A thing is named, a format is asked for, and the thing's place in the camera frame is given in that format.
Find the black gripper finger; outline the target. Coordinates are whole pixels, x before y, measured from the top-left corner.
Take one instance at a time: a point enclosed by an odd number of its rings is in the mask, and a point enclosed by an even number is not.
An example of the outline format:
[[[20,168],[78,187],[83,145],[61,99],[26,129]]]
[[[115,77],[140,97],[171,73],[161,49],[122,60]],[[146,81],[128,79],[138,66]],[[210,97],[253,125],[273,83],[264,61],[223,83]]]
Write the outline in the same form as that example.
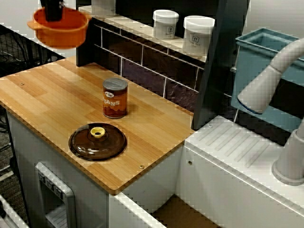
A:
[[[45,15],[46,21],[54,22],[62,19],[62,12],[64,7],[63,0],[46,0],[45,1]]]

